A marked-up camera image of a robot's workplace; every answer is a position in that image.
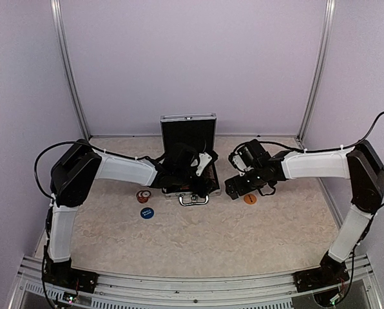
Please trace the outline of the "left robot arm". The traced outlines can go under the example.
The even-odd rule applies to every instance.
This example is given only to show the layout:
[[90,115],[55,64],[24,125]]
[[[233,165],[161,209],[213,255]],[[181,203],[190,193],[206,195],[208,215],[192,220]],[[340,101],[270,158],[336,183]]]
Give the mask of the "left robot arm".
[[136,183],[152,189],[183,186],[200,198],[209,198],[213,188],[203,173],[215,162],[214,151],[198,152],[177,143],[162,156],[132,157],[95,147],[80,139],[68,142],[69,149],[50,172],[50,223],[46,257],[53,263],[50,274],[62,286],[76,280],[71,264],[71,241],[76,213],[87,199],[95,180]]

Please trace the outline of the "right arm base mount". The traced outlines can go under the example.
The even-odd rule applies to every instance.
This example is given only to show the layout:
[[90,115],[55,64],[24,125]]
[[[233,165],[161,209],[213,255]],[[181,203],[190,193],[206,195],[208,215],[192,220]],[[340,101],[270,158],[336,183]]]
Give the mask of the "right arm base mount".
[[297,292],[306,292],[331,285],[340,284],[350,279],[344,261],[338,262],[326,252],[316,268],[297,271],[293,274]]

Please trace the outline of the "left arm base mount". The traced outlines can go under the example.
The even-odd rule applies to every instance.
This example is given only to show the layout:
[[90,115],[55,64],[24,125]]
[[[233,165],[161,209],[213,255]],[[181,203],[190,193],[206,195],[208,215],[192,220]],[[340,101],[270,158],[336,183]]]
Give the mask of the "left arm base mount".
[[48,245],[44,246],[43,281],[76,292],[93,294],[97,286],[99,275],[96,272],[76,269],[72,267],[72,259],[55,263],[48,253]]

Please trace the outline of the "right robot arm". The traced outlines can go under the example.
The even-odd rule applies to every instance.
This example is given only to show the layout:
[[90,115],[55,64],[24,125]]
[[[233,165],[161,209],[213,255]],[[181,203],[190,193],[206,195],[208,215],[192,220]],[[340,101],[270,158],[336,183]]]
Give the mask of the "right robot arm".
[[308,150],[278,142],[252,139],[238,144],[228,156],[238,175],[225,181],[233,200],[279,182],[316,179],[343,217],[327,250],[327,261],[315,272],[316,281],[330,285],[340,276],[339,264],[364,238],[376,213],[384,207],[384,164],[372,144],[361,139],[352,145]]

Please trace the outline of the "orange chip stack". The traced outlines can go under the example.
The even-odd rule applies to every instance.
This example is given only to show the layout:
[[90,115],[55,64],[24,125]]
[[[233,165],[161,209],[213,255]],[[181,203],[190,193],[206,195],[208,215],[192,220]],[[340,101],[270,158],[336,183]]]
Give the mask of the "orange chip stack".
[[151,198],[151,191],[141,190],[136,193],[137,201],[141,204],[147,203]]

